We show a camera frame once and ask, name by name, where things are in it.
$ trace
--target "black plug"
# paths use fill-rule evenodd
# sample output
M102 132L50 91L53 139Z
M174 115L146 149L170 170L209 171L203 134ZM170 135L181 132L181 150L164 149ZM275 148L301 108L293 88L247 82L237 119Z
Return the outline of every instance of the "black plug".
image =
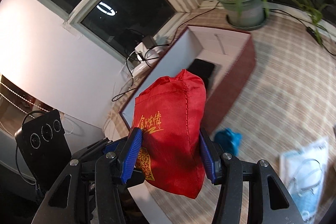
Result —
M311 36L312 38L314 38L314 40L318 43L318 40L317 40L317 36L316 36L315 31L314 31L312 28L310 28L310 27L306 27L306 31L307 31L307 33L309 33L310 36Z

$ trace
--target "face mask package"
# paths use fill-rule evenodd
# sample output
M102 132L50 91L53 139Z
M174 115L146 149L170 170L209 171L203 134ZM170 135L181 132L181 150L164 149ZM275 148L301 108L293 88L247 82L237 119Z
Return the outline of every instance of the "face mask package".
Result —
M280 155L280 179L306 224L313 224L328 163L328 137Z

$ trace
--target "camera lens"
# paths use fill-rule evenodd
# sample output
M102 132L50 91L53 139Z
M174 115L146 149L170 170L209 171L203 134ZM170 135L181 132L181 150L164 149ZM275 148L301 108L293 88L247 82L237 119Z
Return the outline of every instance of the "camera lens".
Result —
M61 130L61 123L59 122L59 120L54 121L54 129L56 132L59 132Z
M33 148L38 149L41 144L39 135L37 135L36 133L33 133L30 136L30 144Z
M48 124L42 126L41 133L43 139L47 142L49 142L53 138L53 130L51 129L51 126Z

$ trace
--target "open box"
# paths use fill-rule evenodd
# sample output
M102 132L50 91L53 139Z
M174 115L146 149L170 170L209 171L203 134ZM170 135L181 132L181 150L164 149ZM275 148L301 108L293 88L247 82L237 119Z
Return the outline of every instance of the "open box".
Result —
M211 133L228 113L255 66L255 52L249 32L224 28L187 26L176 42L138 86L120 111L131 127L135 98L162 76L175 77L196 59L215 64L201 126Z

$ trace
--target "black triangular cutout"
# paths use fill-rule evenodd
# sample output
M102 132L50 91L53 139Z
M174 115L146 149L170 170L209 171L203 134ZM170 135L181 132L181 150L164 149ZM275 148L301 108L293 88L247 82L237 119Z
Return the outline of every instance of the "black triangular cutout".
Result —
M67 175L49 200L50 207L66 208L71 176Z
M272 176L267 177L267 183L271 209L287 209L289 207L289 203Z

